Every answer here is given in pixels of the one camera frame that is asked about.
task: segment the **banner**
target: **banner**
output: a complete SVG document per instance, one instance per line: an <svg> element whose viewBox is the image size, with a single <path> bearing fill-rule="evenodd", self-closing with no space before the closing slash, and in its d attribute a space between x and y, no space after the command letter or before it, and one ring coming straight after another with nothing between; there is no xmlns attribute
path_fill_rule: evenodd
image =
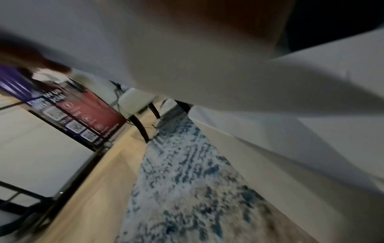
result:
<svg viewBox="0 0 384 243"><path fill-rule="evenodd" d="M0 66L0 89L24 102L40 97L26 103L30 112L90 149L100 147L126 122L80 83L56 84L31 77L27 70Z"/></svg>

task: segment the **floor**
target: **floor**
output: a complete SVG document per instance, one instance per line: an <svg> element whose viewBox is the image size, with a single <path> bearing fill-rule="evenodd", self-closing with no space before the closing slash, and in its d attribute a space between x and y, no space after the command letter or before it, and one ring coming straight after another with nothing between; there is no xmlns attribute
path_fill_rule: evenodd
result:
<svg viewBox="0 0 384 243"><path fill-rule="evenodd" d="M156 101L160 110L162 100ZM156 118L147 109L138 115L149 137ZM117 235L136 181L146 143L139 131L127 125L83 185L63 208L56 220L33 242L109 243Z"/></svg>

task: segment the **white wall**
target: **white wall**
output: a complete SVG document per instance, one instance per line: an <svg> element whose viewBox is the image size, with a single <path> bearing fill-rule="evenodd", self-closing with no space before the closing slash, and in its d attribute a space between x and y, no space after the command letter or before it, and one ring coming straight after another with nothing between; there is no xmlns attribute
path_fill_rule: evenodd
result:
<svg viewBox="0 0 384 243"><path fill-rule="evenodd" d="M16 102L0 96L0 107ZM0 181L46 197L54 196L92 151L17 106L0 111ZM0 188L0 199L14 192ZM17 196L29 206L36 200Z"/></svg>

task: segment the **rug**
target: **rug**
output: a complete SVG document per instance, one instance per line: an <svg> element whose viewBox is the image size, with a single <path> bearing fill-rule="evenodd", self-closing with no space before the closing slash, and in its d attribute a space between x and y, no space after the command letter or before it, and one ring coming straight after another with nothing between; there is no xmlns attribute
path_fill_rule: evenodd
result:
<svg viewBox="0 0 384 243"><path fill-rule="evenodd" d="M248 187L178 106L148 143L117 243L315 243Z"/></svg>

